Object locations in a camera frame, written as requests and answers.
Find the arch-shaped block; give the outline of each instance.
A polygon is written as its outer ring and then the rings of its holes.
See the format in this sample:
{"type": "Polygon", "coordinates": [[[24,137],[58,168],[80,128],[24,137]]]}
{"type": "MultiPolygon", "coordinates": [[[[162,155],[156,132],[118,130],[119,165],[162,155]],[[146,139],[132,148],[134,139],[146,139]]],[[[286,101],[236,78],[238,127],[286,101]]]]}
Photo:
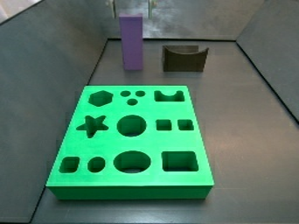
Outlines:
{"type": "Polygon", "coordinates": [[[198,45],[164,45],[163,70],[166,72],[203,72],[210,48],[199,52],[198,45]]]}

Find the hole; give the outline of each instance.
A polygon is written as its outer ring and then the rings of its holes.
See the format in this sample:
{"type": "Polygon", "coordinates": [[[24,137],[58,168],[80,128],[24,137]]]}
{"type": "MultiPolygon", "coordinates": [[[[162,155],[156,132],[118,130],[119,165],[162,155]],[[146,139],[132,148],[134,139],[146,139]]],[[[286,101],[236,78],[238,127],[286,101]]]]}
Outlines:
{"type": "Polygon", "coordinates": [[[174,95],[164,95],[162,91],[154,91],[156,102],[184,102],[183,91],[176,91],[174,95]]]}
{"type": "Polygon", "coordinates": [[[116,129],[126,137],[136,137],[146,131],[146,119],[139,115],[124,116],[118,124],[116,129]]]}
{"type": "Polygon", "coordinates": [[[92,138],[99,130],[108,130],[108,126],[103,123],[106,120],[106,116],[100,116],[99,118],[94,118],[92,116],[86,116],[86,123],[78,127],[78,130],[86,130],[88,138],[92,138]]]}
{"type": "Polygon", "coordinates": [[[192,120],[179,120],[179,130],[194,130],[192,120]]]}
{"type": "Polygon", "coordinates": [[[126,173],[143,172],[151,165],[151,158],[140,151],[127,151],[115,158],[115,167],[126,173]]]}
{"type": "Polygon", "coordinates": [[[66,157],[60,163],[60,172],[72,173],[79,169],[80,158],[79,157],[66,157]]]}
{"type": "Polygon", "coordinates": [[[122,94],[122,96],[124,96],[124,97],[127,97],[127,96],[131,95],[130,91],[123,91],[120,94],[122,94]]]}
{"type": "Polygon", "coordinates": [[[88,161],[88,170],[91,172],[100,172],[106,167],[106,160],[103,157],[94,157],[88,161]]]}
{"type": "Polygon", "coordinates": [[[127,104],[128,104],[130,106],[135,106],[135,105],[138,104],[138,100],[136,100],[136,99],[130,99],[130,100],[127,101],[127,104]]]}
{"type": "Polygon", "coordinates": [[[166,172],[196,172],[199,165],[194,151],[164,151],[163,170],[166,172]]]}
{"type": "Polygon", "coordinates": [[[156,120],[156,130],[172,130],[171,120],[156,120]]]}
{"type": "Polygon", "coordinates": [[[96,107],[102,107],[112,102],[114,95],[107,91],[99,91],[88,98],[88,103],[96,107]]]}
{"type": "Polygon", "coordinates": [[[146,96],[146,91],[136,91],[135,95],[139,97],[143,97],[143,96],[146,96]]]}

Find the square hole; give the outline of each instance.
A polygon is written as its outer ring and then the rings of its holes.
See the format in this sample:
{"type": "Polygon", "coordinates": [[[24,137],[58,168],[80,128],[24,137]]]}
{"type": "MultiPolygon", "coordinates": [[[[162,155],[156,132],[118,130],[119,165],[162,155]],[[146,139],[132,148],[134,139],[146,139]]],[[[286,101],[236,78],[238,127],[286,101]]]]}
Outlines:
{"type": "Polygon", "coordinates": [[[192,120],[179,120],[179,130],[194,130],[192,120]]]}
{"type": "Polygon", "coordinates": [[[166,172],[196,172],[198,159],[194,151],[164,151],[163,170],[166,172]]]}
{"type": "Polygon", "coordinates": [[[171,120],[156,120],[156,130],[172,130],[171,120]]]}
{"type": "Polygon", "coordinates": [[[60,163],[60,172],[71,173],[79,169],[80,158],[79,157],[66,157],[60,163]]]}

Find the purple rectangular prism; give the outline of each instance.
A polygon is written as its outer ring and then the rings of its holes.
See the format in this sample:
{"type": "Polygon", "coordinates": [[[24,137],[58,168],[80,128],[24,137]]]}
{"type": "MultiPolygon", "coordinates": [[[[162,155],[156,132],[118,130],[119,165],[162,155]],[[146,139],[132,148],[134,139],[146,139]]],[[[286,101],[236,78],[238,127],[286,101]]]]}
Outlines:
{"type": "Polygon", "coordinates": [[[144,67],[143,14],[136,14],[132,16],[120,13],[119,26],[124,69],[142,70],[144,67]]]}

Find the green shape sorter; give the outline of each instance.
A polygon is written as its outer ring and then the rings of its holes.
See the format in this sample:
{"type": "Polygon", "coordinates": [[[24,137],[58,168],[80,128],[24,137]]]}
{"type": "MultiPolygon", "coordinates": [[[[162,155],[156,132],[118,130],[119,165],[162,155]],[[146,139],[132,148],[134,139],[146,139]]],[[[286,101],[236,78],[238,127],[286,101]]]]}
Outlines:
{"type": "Polygon", "coordinates": [[[204,199],[212,186],[188,88],[86,87],[47,182],[58,199],[204,199]]]}

